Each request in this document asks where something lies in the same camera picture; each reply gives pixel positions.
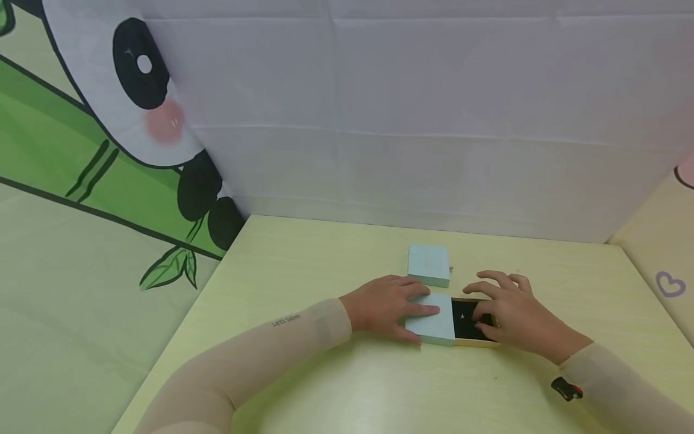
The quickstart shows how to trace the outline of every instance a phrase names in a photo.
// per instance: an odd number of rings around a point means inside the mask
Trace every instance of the person's left hand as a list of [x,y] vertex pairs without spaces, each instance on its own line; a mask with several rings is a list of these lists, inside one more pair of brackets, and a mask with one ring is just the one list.
[[387,337],[422,344],[420,337],[398,325],[398,320],[409,315],[433,315],[438,306],[412,303],[409,298],[431,291],[414,277],[384,276],[365,283],[340,297],[352,322],[352,331],[368,331]]

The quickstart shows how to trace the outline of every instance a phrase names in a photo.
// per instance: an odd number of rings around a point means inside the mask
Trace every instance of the panda pink cheek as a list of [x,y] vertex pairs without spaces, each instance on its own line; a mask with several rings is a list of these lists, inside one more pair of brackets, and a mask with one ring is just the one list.
[[164,103],[147,110],[145,123],[149,135],[163,145],[174,144],[180,140],[183,131],[183,109],[172,98],[166,98]]
[[677,166],[677,173],[684,182],[694,185],[694,153],[689,154],[689,157]]

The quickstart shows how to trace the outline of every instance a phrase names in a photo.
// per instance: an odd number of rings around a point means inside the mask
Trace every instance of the light yellow table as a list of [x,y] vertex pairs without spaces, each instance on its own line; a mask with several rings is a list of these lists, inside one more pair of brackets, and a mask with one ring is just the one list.
[[[529,276],[536,296],[694,410],[694,351],[619,247],[251,217],[114,433],[132,433],[167,377],[256,324],[404,274],[410,242],[448,247],[451,294],[482,269]],[[549,388],[556,369],[508,348],[373,337],[308,360],[238,413],[235,433],[600,432]]]

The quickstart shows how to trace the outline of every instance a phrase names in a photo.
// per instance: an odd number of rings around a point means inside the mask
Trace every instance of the panda eye patch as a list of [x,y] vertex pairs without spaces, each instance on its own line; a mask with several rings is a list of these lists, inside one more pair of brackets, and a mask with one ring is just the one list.
[[116,27],[113,63],[123,90],[136,106],[152,110],[164,103],[169,70],[144,21],[128,18]]

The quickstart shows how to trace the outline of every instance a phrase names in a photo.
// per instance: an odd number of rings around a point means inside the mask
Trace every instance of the arm sleeve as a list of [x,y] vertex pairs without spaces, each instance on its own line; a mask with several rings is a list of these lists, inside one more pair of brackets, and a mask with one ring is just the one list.
[[606,348],[593,343],[561,366],[583,389],[585,408],[616,433],[694,433],[694,417],[643,380]]
[[234,411],[289,368],[352,333],[338,299],[252,328],[192,358],[162,386],[136,434],[226,434]]

